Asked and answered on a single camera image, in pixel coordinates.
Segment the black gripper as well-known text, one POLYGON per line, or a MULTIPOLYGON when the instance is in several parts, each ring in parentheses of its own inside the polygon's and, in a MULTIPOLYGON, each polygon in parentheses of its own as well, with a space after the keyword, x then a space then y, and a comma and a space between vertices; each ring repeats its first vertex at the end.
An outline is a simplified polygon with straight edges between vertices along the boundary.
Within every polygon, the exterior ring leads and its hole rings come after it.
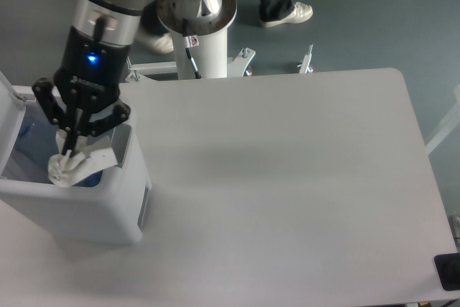
POLYGON ((61 67, 51 80, 37 80, 32 91, 51 125, 64 130, 66 136, 61 155, 76 153, 79 137, 97 137, 129 119, 131 108, 119 99, 119 81, 130 46, 94 42, 91 37, 71 27, 61 67), (57 87, 65 109, 53 94, 57 87), (91 117, 113 105, 111 113, 91 122, 91 117), (77 118, 78 108, 81 115, 77 118))

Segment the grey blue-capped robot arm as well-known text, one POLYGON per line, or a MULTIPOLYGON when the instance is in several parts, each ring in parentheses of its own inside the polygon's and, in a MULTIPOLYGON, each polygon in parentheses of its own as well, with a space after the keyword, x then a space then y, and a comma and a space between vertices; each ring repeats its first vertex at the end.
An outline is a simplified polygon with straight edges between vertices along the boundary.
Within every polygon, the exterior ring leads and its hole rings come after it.
MULTIPOLYGON (((75 155, 81 137, 125 122, 119 83, 147 0, 78 0, 60 68, 32 87, 48 121, 63 135, 60 154, 75 155)), ((181 79, 228 76, 227 30, 236 0, 158 0, 172 34, 181 79)))

